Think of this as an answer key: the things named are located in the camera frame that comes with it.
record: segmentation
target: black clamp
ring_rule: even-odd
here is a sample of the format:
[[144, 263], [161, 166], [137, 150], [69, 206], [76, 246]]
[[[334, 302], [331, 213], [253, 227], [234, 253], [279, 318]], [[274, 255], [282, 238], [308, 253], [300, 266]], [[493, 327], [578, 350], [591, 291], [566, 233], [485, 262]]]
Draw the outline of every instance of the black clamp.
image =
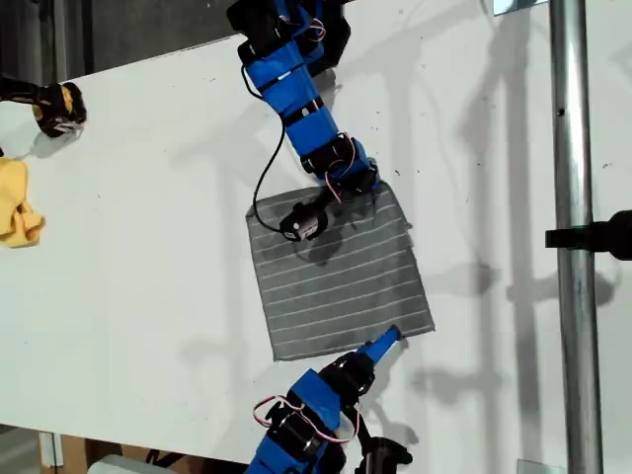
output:
[[312, 240], [318, 237], [329, 223], [325, 207], [332, 198], [331, 192], [327, 188], [323, 188], [311, 202], [295, 204], [292, 212], [284, 217], [278, 226], [283, 237], [290, 242], [300, 242], [303, 239]]
[[546, 248], [609, 252], [617, 260], [632, 260], [632, 210], [621, 210], [607, 222], [547, 230]]

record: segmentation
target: black cable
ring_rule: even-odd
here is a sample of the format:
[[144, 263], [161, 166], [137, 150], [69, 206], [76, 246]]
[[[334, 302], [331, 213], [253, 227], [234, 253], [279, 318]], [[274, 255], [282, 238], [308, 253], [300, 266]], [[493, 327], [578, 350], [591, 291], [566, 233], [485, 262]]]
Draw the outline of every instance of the black cable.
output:
[[54, 466], [54, 473], [59, 474], [59, 467], [57, 466], [57, 446], [55, 445], [55, 433], [51, 433], [52, 441], [52, 465]]
[[[244, 79], [244, 84], [246, 84], [246, 89], [248, 89], [248, 92], [250, 93], [250, 95], [262, 101], [264, 98], [260, 96], [259, 94], [257, 94], [256, 92], [254, 92], [250, 88], [250, 84], [248, 83], [248, 78], [246, 77], [246, 66], [241, 66], [241, 77]], [[273, 156], [270, 158], [268, 165], [266, 165], [266, 168], [264, 169], [264, 172], [259, 177], [259, 182], [257, 183], [257, 186], [255, 187], [255, 192], [253, 193], [253, 212], [255, 213], [255, 217], [257, 218], [257, 220], [259, 221], [261, 225], [263, 225], [266, 229], [272, 232], [276, 232], [280, 234], [282, 233], [280, 229], [275, 229], [274, 227], [270, 227], [269, 224], [263, 221], [263, 219], [259, 215], [259, 211], [257, 210], [257, 195], [259, 194], [259, 188], [261, 187], [261, 184], [264, 181], [264, 178], [266, 177], [268, 170], [270, 169], [275, 159], [277, 158], [277, 155], [280, 152], [280, 148], [283, 146], [283, 141], [285, 140], [285, 124], [283, 123], [282, 118], [280, 116], [279, 118], [281, 119], [280, 139], [278, 141], [278, 145], [276, 146], [276, 150], [273, 153]]]

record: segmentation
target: white tabletop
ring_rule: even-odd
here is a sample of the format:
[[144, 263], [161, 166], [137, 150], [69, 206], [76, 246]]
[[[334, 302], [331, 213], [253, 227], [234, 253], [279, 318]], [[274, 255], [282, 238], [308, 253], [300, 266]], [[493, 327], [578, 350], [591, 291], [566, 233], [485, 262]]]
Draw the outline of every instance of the white tabletop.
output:
[[[594, 213], [609, 218], [632, 201], [632, 5], [589, 4]], [[348, 18], [333, 114], [414, 225], [437, 328], [380, 365], [369, 427], [409, 444], [404, 472], [565, 465], [547, 7], [362, 0]], [[0, 108], [46, 217], [39, 245], [0, 249], [0, 423], [248, 462], [253, 404], [333, 359], [272, 361], [244, 215], [280, 130], [244, 89], [241, 40], [78, 80], [74, 142]], [[285, 144], [261, 196], [311, 183]], [[632, 276], [597, 268], [606, 472], [623, 474]]]

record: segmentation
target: gray cloth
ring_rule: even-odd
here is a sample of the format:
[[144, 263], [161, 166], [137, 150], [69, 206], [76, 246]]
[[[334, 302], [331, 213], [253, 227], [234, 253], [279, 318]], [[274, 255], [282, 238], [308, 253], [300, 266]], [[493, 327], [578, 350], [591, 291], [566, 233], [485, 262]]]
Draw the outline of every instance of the gray cloth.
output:
[[[295, 203], [319, 191], [269, 197], [257, 209], [278, 226]], [[275, 360], [355, 349], [393, 324], [405, 336], [433, 331], [409, 224], [390, 187], [328, 211], [327, 230], [300, 243], [265, 229], [252, 208], [246, 216]]]

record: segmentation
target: yellow towel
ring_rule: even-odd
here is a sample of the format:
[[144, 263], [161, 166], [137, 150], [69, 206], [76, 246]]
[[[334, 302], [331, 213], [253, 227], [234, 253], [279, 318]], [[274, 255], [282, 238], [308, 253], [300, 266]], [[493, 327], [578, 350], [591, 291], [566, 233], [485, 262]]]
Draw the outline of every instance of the yellow towel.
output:
[[27, 204], [27, 165], [0, 158], [0, 244], [23, 247], [40, 237], [43, 217]]

